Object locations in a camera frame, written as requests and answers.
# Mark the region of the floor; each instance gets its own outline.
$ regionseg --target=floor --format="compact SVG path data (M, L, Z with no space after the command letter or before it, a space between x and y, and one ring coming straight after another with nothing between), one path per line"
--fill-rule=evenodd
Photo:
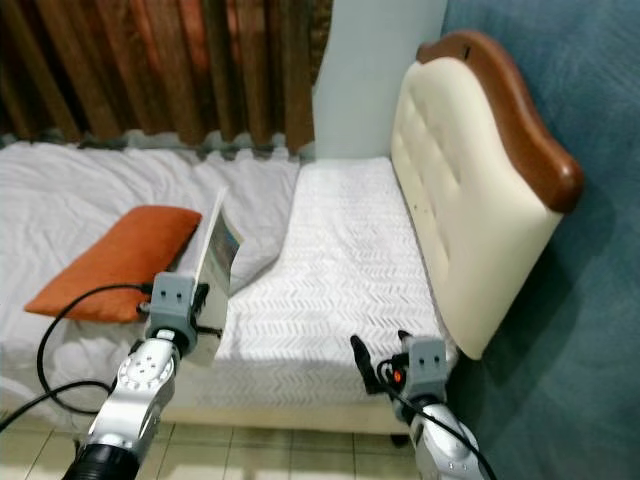
M0 478L59 480L71 434L31 418L0 435ZM142 480L418 480L413 449L387 436L161 425Z

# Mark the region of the headboard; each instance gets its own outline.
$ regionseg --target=headboard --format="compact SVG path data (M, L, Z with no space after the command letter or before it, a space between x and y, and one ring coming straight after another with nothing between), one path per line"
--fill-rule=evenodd
M402 83L391 156L434 299L479 359L582 191L494 40L460 31L422 45Z

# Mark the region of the teal fabric wall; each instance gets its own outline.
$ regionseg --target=teal fabric wall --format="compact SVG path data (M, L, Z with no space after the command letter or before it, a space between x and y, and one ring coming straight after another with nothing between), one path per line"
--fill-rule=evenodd
M452 0L459 28L511 53L586 188L452 408L499 478L640 478L640 2Z

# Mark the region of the white wall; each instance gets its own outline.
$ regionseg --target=white wall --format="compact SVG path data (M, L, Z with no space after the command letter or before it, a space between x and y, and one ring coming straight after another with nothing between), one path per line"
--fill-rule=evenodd
M400 82L447 0L334 0L313 95L317 158L388 155Z

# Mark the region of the black cable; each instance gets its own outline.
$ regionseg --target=black cable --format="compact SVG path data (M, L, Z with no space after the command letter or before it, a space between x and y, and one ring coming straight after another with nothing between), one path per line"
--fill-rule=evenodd
M21 415L23 415L30 408L35 407L38 403L47 400L48 398L53 398L54 395L58 393L64 392L66 390L71 390L72 388L78 387L102 387L103 383L98 382L96 380L80 380L79 382L71 382L66 385L62 385L60 387L56 387L54 389L50 389L49 391L43 393L38 398L31 400L29 403L25 403L15 412L10 414L7 418L0 422L0 433L2 433L9 425L15 422Z
M56 404L58 404L60 407L62 407L68 412L77 413L80 415L97 415L99 410L87 410L83 408L74 407L73 405L69 405L68 403L59 399L56 393L50 393L50 392L53 392L54 390L51 389L51 386L49 385L49 382L47 381L47 378L44 373L44 349L47 345L47 340L49 340L51 333L53 333L53 330L54 328L56 328L56 325L60 323L60 320L62 320L76 305L78 305L85 298L90 297L91 295L95 295L96 293L99 293L99 292L104 292L106 290L117 290L117 289L125 289L125 288L140 290L143 293L150 293L149 286L147 284L141 284L141 283L114 283L111 285L103 285L101 287L97 287L92 290L89 290L88 292L83 293L82 295L77 297L75 300L73 300L71 303L69 303L66 307L64 307L60 311L60 313L58 313L58 315L56 315L56 318L53 320L53 322L51 322L51 325L49 325L49 328L47 328L47 331L44 333L44 335L42 336L42 339L40 340L40 345L38 346L38 355L36 357L36 370L38 372L38 380L40 381L40 385L42 385L42 388L45 391L45 394L50 394L49 396L51 397L51 400L53 400ZM107 392L107 394L111 393L112 388L110 385L107 385L106 383L99 382L99 381L93 381L93 382L95 386L104 389Z
M378 363L378 366L376 367L376 375L378 377L378 382L380 382L380 384L382 385L382 388L384 389L385 393L387 393L389 396L391 396L395 400L402 403L405 407L408 407L411 410L413 410L413 412L416 415L419 415L422 418L425 418L426 420L429 420L430 422L435 423L440 428L442 428L443 430L445 430L446 432L454 436L465 447L467 447L471 451L471 453L473 453L476 456L476 458L478 459L478 462L480 462L480 464L484 467L485 471L487 472L487 475L489 475L489 480L497 480L496 474L491 468L491 465L489 465L489 461L485 458L485 456L482 453L480 453L480 451L476 447L473 446L473 444L469 441L469 439L467 439L464 435L460 435L460 433L456 432L449 425L442 423L436 417L429 415L427 413L424 413L421 408L414 405L411 401L404 398L402 395L397 393L393 388L389 386L389 383L385 380L382 374L382 368L385 365L388 365L390 363L391 363L390 360L383 360L380 363Z

